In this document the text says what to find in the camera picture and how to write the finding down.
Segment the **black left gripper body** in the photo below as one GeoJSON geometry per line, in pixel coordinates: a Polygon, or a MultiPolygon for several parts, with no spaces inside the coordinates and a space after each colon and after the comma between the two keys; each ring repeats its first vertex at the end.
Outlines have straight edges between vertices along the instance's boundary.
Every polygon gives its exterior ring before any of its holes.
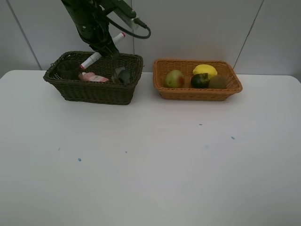
{"type": "Polygon", "coordinates": [[[92,17],[77,16],[74,19],[80,38],[86,44],[104,44],[111,39],[107,22],[100,24],[92,17]]]}

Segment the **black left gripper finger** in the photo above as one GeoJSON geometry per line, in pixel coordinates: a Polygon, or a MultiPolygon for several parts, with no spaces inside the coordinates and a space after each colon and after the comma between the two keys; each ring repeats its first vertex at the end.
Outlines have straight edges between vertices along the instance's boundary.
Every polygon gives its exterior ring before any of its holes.
{"type": "Polygon", "coordinates": [[[106,45],[104,44],[89,44],[89,47],[94,51],[99,53],[102,57],[106,56],[106,45]]]}
{"type": "Polygon", "coordinates": [[[114,44],[112,38],[106,44],[106,51],[107,55],[111,56],[112,58],[116,58],[119,56],[119,50],[116,48],[116,45],[114,44]]]}

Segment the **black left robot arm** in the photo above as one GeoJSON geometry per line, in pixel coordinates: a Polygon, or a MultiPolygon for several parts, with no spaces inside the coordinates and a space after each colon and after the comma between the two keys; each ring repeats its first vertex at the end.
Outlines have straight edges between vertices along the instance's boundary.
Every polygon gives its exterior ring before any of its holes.
{"type": "Polygon", "coordinates": [[[95,0],[63,0],[63,5],[73,20],[80,38],[101,56],[119,55],[111,34],[106,15],[95,0]]]}

